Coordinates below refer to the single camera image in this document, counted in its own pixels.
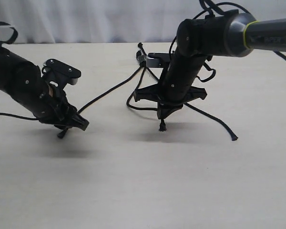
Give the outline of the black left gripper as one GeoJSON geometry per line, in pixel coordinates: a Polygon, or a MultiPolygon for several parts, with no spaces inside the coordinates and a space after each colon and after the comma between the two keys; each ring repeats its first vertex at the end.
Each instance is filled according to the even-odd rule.
{"type": "Polygon", "coordinates": [[[45,71],[42,79],[49,86],[47,93],[42,93],[40,99],[50,106],[52,115],[46,118],[40,118],[45,124],[50,124],[60,129],[59,137],[65,137],[69,129],[75,127],[80,130],[86,130],[89,121],[83,118],[77,108],[71,105],[67,100],[64,87],[67,84],[75,85],[81,77],[80,71],[45,71]]]}

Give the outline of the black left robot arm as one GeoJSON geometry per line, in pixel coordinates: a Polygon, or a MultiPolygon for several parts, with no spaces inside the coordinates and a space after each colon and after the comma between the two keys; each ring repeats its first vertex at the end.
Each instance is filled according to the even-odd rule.
{"type": "Polygon", "coordinates": [[[68,102],[64,87],[75,85],[81,71],[59,60],[48,59],[42,68],[0,48],[0,91],[26,108],[40,123],[66,131],[76,127],[86,130],[89,121],[68,102]]]}

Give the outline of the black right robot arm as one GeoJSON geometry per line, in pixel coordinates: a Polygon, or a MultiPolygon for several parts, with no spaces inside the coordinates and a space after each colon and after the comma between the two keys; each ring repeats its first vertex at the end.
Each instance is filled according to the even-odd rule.
{"type": "Polygon", "coordinates": [[[194,87],[193,82],[213,56],[245,57],[254,49],[286,52],[286,19],[257,21],[252,14],[239,12],[186,19],[177,29],[176,41],[172,55],[147,55],[148,67],[163,70],[159,82],[134,91],[136,101],[157,102],[159,119],[187,102],[206,98],[205,89],[194,87]]]}

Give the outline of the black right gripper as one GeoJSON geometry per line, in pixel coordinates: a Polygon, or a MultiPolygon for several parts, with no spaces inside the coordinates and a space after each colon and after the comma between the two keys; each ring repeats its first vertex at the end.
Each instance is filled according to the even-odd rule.
{"type": "Polygon", "coordinates": [[[193,86],[178,86],[171,84],[160,86],[154,84],[140,89],[135,89],[134,100],[148,100],[158,103],[157,117],[158,119],[166,119],[173,112],[178,111],[187,102],[195,99],[204,100],[207,92],[204,88],[193,86]]]}

